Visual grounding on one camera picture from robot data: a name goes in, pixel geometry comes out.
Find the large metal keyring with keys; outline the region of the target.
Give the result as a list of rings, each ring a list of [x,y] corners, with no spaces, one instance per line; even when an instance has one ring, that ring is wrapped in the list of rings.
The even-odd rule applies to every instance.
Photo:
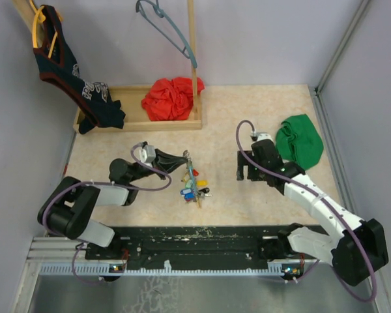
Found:
[[[195,203],[197,208],[200,209],[202,208],[202,201],[205,198],[212,197],[209,182],[198,178],[199,172],[194,168],[188,150],[185,150],[182,156],[186,159],[186,171],[181,179],[184,188],[180,191],[180,195],[186,204]]]

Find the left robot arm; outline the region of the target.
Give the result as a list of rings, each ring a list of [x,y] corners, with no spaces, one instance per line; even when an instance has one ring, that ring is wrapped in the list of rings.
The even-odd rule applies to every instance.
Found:
[[[115,230],[94,221],[91,215],[98,206],[129,206],[139,191],[156,192],[166,189],[172,182],[170,173],[188,163],[184,156],[165,153],[146,143],[131,150],[134,162],[116,158],[109,165],[108,182],[80,181],[66,176],[40,208],[37,220],[54,235],[99,246],[100,252],[113,259],[123,250]],[[144,188],[132,183],[150,175],[167,179],[166,185]]]

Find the red cloth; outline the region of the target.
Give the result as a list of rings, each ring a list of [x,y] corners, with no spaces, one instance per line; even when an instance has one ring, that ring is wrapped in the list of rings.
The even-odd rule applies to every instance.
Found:
[[[192,79],[157,80],[141,101],[150,121],[184,121],[194,106]]]

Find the yellow clothes hanger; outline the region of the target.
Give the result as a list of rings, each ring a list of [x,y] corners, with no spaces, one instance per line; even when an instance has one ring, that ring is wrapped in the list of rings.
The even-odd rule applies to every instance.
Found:
[[[28,0],[30,7],[34,12],[33,22],[32,22],[32,44],[33,48],[38,48],[39,43],[44,42],[44,22],[46,20],[45,15],[42,13],[44,5],[39,8],[36,7],[35,2],[33,0]],[[55,43],[57,41],[58,32],[54,29],[53,38],[50,43],[46,44],[48,47],[48,59],[51,59],[53,52],[55,50]]]

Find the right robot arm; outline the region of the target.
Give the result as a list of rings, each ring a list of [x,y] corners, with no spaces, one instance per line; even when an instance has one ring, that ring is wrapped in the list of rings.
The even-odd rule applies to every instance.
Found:
[[[237,180],[264,181],[299,204],[318,221],[324,233],[292,223],[278,232],[278,250],[286,258],[307,254],[332,266],[348,285],[357,286],[389,262],[384,228],[365,221],[325,194],[295,162],[283,162],[271,139],[237,152]]]

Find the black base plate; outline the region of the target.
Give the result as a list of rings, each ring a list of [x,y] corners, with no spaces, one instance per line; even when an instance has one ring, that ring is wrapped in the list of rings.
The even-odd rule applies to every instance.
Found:
[[[286,259],[279,226],[116,227],[113,242],[90,244],[86,260],[123,260],[129,270],[262,270]]]

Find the navy tank top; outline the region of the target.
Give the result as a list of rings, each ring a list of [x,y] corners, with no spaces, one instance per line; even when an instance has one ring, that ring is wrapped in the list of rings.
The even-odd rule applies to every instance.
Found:
[[[78,126],[80,134],[86,134],[94,128],[122,129],[126,114],[121,109],[121,102],[112,99],[106,83],[87,82],[81,78],[78,62],[65,40],[55,8],[42,5],[37,10],[34,31],[41,15],[44,17],[42,44],[39,46],[36,36],[32,36],[40,79],[68,95],[83,113],[84,118]]]

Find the wooden rack tray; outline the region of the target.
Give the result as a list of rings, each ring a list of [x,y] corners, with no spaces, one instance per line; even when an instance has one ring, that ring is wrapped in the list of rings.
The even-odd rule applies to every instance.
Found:
[[[14,1],[13,5],[20,17],[33,34],[33,38],[41,43],[44,37],[43,30],[33,25],[36,15],[36,6],[33,1]],[[141,100],[150,90],[149,85],[127,85],[110,87],[109,91],[114,100],[120,100],[122,110],[126,114],[123,132],[137,131],[167,131],[167,130],[199,130],[202,128],[202,105],[200,94],[197,92],[198,82],[196,69],[192,68],[192,96],[193,108],[189,117],[184,121],[151,121],[146,111],[141,107]]]

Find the green cloth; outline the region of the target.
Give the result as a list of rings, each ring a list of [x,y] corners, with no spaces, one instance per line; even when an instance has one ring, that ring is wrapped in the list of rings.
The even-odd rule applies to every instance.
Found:
[[[282,121],[276,133],[276,148],[284,160],[309,170],[319,163],[324,145],[311,119],[301,114]]]

